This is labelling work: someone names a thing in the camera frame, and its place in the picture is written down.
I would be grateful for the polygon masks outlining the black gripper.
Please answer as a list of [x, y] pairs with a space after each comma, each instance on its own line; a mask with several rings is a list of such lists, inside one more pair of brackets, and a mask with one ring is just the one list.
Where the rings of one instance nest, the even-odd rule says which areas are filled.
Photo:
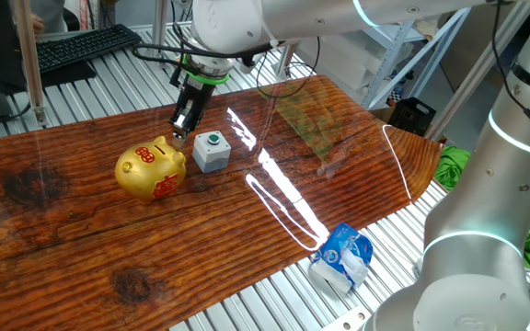
[[187, 137], [196, 130], [213, 91], [214, 85], [203, 83], [191, 75], [186, 76], [173, 116], [169, 120], [173, 128], [175, 149], [181, 149]]

